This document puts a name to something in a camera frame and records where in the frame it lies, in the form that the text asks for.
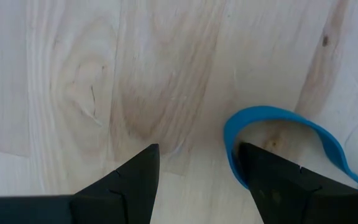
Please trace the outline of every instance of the blue flexible object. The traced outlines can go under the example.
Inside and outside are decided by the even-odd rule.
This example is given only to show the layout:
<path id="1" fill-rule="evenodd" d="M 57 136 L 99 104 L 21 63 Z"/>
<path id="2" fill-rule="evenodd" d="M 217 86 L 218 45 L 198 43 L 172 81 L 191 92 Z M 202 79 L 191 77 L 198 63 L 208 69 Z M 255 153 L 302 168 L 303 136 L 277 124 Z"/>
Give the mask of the blue flexible object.
<path id="1" fill-rule="evenodd" d="M 311 121 L 308 121 L 307 119 L 291 111 L 283 110 L 273 106 L 254 106 L 240 110 L 235 115 L 233 115 L 224 125 L 223 133 L 227 158 L 229 159 L 231 170 L 233 171 L 233 174 L 234 176 L 236 176 L 237 180 L 245 188 L 248 189 L 247 183 L 245 183 L 244 180 L 240 178 L 236 166 L 234 165 L 233 149 L 236 136 L 244 127 L 246 127 L 250 123 L 273 119 L 295 121 L 301 124 L 305 124 L 315 130 L 320 137 L 321 142 L 323 143 L 324 151 L 328 156 L 328 159 L 336 167 L 341 169 L 350 178 L 352 178 L 358 183 L 358 175 L 351 171 L 349 165 L 347 165 L 346 157 L 340 143 L 332 134 L 330 134 L 324 128 L 318 126 L 317 124 L 314 124 Z"/>

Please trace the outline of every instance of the wood grain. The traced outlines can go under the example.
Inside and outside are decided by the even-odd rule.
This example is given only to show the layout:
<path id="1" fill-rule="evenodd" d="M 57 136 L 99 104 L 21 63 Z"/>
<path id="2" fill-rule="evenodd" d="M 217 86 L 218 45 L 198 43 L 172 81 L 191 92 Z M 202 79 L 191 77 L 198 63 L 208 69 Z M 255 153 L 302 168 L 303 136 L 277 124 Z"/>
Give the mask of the wood grain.
<path id="1" fill-rule="evenodd" d="M 0 152 L 20 156 L 29 155 L 25 32 L 25 6 L 0 1 Z"/>
<path id="2" fill-rule="evenodd" d="M 358 173 L 358 1 L 0 0 L 0 195 L 68 194 L 152 142 L 152 223 L 262 223 L 222 140 L 239 109 L 322 125 Z M 239 139 L 357 187 L 293 123 Z"/>

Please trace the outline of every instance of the wood knot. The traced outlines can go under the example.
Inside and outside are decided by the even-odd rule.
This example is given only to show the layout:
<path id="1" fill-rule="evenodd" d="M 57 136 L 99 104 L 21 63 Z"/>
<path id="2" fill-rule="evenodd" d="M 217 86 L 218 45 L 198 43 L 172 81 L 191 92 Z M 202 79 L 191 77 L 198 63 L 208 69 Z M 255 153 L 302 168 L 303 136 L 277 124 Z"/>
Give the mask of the wood knot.
<path id="1" fill-rule="evenodd" d="M 323 45 L 323 47 L 325 47 L 325 46 L 327 46 L 328 44 L 329 44 L 329 38 L 328 38 L 327 35 L 324 35 L 322 45 Z"/>

